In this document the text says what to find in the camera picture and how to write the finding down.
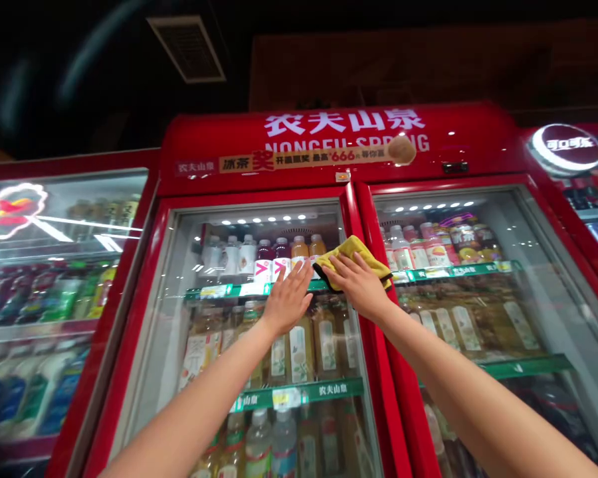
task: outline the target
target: yellow cloth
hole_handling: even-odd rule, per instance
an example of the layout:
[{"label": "yellow cloth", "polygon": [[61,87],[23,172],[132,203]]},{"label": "yellow cloth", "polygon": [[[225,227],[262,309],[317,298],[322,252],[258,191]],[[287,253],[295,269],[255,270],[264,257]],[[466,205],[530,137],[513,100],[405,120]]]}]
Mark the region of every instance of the yellow cloth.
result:
[{"label": "yellow cloth", "polygon": [[324,273],[322,269],[324,267],[327,267],[336,272],[335,267],[330,262],[330,256],[335,256],[336,258],[339,258],[339,255],[343,254],[354,260],[354,252],[358,252],[359,254],[361,254],[361,257],[363,258],[365,263],[370,266],[373,272],[381,280],[381,282],[383,283],[383,287],[385,289],[389,289],[391,287],[391,282],[389,279],[392,277],[390,269],[386,267],[384,263],[377,261],[372,255],[372,253],[367,249],[367,247],[365,247],[365,244],[361,242],[361,240],[357,236],[350,236],[348,239],[346,239],[346,241],[343,244],[341,244],[335,250],[326,252],[323,256],[319,257],[314,262],[312,267],[317,271],[319,277],[326,281],[331,291],[340,292],[341,289],[336,285],[330,283],[330,281],[328,280],[328,276]]}]

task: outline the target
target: glass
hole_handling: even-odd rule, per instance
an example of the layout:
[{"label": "glass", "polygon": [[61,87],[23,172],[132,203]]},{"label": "glass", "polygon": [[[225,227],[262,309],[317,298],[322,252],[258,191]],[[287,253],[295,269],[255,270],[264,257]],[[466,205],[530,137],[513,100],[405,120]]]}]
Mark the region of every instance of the glass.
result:
[{"label": "glass", "polygon": [[44,473],[146,179],[0,182],[1,473]]},{"label": "glass", "polygon": [[[176,210],[168,226],[111,457],[259,320],[280,265],[310,267],[346,239],[337,200]],[[270,443],[271,462],[256,461],[265,469],[381,473],[357,315],[316,274],[310,291],[307,314],[255,368],[192,476],[251,466]]]},{"label": "glass", "polygon": [[[511,389],[527,386],[524,400],[555,396],[540,412],[551,422],[579,419],[578,434],[557,428],[583,451],[592,443],[595,459],[598,300],[529,192],[381,195],[375,205],[400,306],[498,380],[511,379]],[[576,417],[558,418],[565,404]],[[426,408],[430,422],[442,421],[433,412]]]}]

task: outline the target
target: air vent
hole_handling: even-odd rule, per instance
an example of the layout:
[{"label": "air vent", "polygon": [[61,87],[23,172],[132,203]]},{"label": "air vent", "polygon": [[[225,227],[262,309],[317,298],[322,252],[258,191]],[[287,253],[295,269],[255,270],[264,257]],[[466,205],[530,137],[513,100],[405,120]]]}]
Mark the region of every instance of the air vent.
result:
[{"label": "air vent", "polygon": [[186,83],[226,81],[199,15],[147,20]]}]

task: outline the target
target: neon sign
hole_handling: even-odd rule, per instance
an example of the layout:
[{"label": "neon sign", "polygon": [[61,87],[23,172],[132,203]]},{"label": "neon sign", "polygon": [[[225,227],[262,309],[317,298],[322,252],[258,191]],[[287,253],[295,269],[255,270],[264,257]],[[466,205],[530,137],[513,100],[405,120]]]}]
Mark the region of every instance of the neon sign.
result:
[{"label": "neon sign", "polygon": [[40,185],[21,183],[0,191],[0,240],[9,239],[33,222],[49,195]]}]

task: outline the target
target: refrigerator door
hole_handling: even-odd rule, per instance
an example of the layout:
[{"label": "refrigerator door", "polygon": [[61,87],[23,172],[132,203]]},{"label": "refrigerator door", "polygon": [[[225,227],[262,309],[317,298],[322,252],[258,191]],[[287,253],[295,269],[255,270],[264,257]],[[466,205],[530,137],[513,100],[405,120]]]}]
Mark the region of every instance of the refrigerator door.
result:
[{"label": "refrigerator door", "polygon": [[[358,186],[362,214],[375,213],[369,243],[393,270],[391,298],[598,464],[598,298],[533,183],[516,175]],[[405,426],[415,428],[408,444],[427,443],[410,447],[413,467],[438,473],[436,455],[443,476],[471,476],[427,396],[422,409],[413,389],[424,385],[393,368]]]},{"label": "refrigerator door", "polygon": [[[360,229],[346,204],[351,196],[348,185],[163,201],[86,476],[99,474],[256,323],[281,265],[310,267]],[[371,324],[318,276],[309,290],[307,314],[257,366],[217,442],[191,472],[210,469],[215,476],[230,453],[239,456],[238,468],[245,466],[245,449],[228,445],[231,434],[245,434],[257,409],[267,410],[273,424],[279,410],[290,408],[298,430],[294,472],[411,476],[387,357],[373,344]]]},{"label": "refrigerator door", "polygon": [[[81,377],[100,371],[147,179],[138,168],[0,181],[0,474],[72,457],[91,399]],[[74,398],[84,409],[69,420]]]}]

